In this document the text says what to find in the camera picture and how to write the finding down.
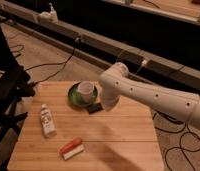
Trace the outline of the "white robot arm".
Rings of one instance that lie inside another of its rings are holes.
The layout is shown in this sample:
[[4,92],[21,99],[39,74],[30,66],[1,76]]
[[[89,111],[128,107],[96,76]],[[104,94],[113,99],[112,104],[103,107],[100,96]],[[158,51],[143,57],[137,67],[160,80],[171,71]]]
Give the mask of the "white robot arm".
[[199,94],[133,81],[128,74],[127,66],[117,62],[99,76],[105,110],[112,110],[123,95],[200,130]]

